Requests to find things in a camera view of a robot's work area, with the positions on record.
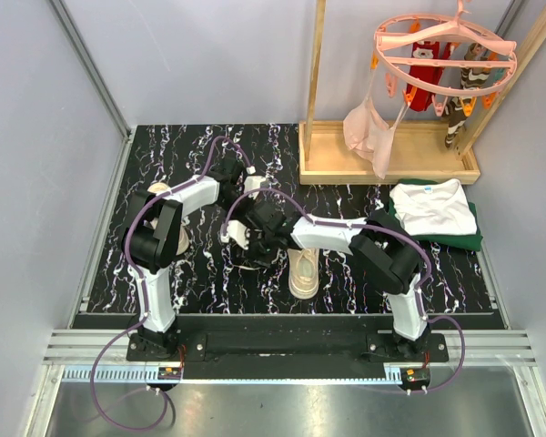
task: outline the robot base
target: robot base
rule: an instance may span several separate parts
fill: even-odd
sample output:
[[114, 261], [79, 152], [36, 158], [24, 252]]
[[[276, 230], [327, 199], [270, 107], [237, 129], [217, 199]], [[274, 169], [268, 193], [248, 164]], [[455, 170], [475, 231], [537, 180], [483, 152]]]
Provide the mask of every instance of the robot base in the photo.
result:
[[391, 332], [368, 334], [370, 362], [425, 362], [429, 353], [430, 362], [448, 362], [449, 353], [443, 334], [433, 334], [429, 330], [417, 341], [401, 338]]
[[166, 332], [153, 332], [140, 327], [129, 337], [128, 361], [163, 361], [177, 359], [177, 325], [173, 323]]

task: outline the hanging sock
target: hanging sock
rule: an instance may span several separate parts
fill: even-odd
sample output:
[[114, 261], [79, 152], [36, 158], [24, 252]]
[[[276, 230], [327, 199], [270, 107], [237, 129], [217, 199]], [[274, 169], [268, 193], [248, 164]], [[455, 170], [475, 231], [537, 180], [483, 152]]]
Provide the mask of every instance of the hanging sock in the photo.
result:
[[[472, 61], [480, 53], [480, 48], [477, 44], [469, 46], [465, 54], [466, 61]], [[461, 88], [474, 89], [481, 88], [490, 76], [488, 68], [469, 68], [461, 69]], [[443, 116], [448, 119], [449, 126], [447, 135], [445, 136], [445, 146], [451, 148], [453, 140], [459, 133], [460, 128], [465, 124], [465, 120], [471, 115], [471, 111], [475, 106], [475, 98], [459, 98], [454, 97], [446, 106]]]
[[[450, 58], [453, 50], [457, 45], [447, 43], [443, 50], [443, 55], [439, 58], [440, 45], [439, 42], [431, 43], [429, 41], [421, 41], [412, 45], [412, 57], [417, 59], [442, 59]], [[411, 66], [409, 74], [417, 79], [427, 82], [432, 85], [438, 85], [444, 68], [441, 66]], [[407, 85], [407, 93], [410, 92], [412, 85]], [[417, 112], [426, 111], [432, 102], [433, 94], [424, 89], [418, 89], [416, 96], [410, 104], [410, 109]]]

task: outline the pink hanger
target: pink hanger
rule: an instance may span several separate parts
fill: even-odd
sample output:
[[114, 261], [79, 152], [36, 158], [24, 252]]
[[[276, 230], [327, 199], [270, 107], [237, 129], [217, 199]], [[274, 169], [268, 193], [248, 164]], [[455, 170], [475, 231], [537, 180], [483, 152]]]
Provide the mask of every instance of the pink hanger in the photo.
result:
[[[478, 97], [501, 91], [512, 79], [517, 60], [514, 54], [516, 43], [513, 41], [504, 41], [499, 36], [493, 34], [485, 27], [460, 20], [460, 16], [466, 11], [463, 8], [463, 0], [458, 0], [458, 11], [454, 17], [436, 14], [413, 14], [399, 15], [382, 23], [379, 30], [374, 34], [375, 53], [384, 66], [391, 74], [400, 78], [404, 82], [417, 86], [431, 93], [441, 96], [457, 97]], [[401, 21], [416, 20], [435, 20], [440, 24], [419, 30], [415, 33], [389, 33], [388, 26]], [[477, 43], [480, 46], [489, 49], [492, 52], [507, 56], [506, 61], [499, 60], [451, 60], [451, 59], [420, 59], [414, 57], [394, 57], [386, 56], [385, 51], [406, 45], [411, 45], [419, 41], [439, 41], [450, 40], [453, 42]], [[444, 86], [432, 85], [400, 69], [400, 65], [405, 66], [436, 66], [436, 67], [460, 67], [460, 68], [502, 68], [506, 72], [505, 76], [499, 82], [487, 88], [476, 90], [448, 88]]]
[[445, 111], [445, 105], [447, 105], [447, 99], [449, 98], [449, 96], [445, 96], [445, 100], [443, 100], [442, 103], [437, 102], [434, 94], [430, 98], [433, 102], [433, 109], [435, 109], [435, 114], [437, 115], [437, 117], [441, 117], [443, 115], [443, 112]]
[[391, 73], [386, 74], [386, 90], [389, 92], [389, 97], [393, 98], [397, 93], [397, 82], [399, 79]]

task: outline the green towel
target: green towel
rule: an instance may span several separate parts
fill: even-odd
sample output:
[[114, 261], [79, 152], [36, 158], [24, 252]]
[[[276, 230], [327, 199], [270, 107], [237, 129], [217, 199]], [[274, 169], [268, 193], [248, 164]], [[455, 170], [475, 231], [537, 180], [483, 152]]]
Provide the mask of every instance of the green towel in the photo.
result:
[[[436, 185], [437, 182], [433, 180], [424, 179], [401, 179], [401, 184], [406, 185]], [[475, 217], [475, 223], [477, 224], [477, 211], [475, 210], [475, 204], [468, 202], [470, 211]], [[394, 209], [394, 202], [389, 200], [389, 214], [395, 217], [397, 210]], [[418, 241], [430, 241], [433, 243], [445, 244], [452, 246], [453, 248], [460, 248], [466, 250], [475, 250], [479, 252], [481, 250], [481, 241], [483, 236], [481, 235], [480, 225], [477, 224], [477, 232], [474, 235], [413, 235], [415, 240]]]

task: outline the wooden shelf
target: wooden shelf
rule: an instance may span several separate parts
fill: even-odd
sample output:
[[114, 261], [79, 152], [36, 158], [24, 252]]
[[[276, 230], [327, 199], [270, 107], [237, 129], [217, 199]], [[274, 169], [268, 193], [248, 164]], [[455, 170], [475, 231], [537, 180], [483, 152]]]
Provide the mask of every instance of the wooden shelf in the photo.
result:
[[299, 123], [299, 182], [304, 185], [395, 184], [402, 178], [443, 182], [457, 178], [473, 184], [480, 168], [473, 151], [458, 159], [445, 148], [447, 124], [440, 121], [403, 121], [394, 136], [389, 172], [374, 175], [372, 164], [348, 150], [341, 121], [313, 121], [309, 161], [305, 159], [306, 123]]

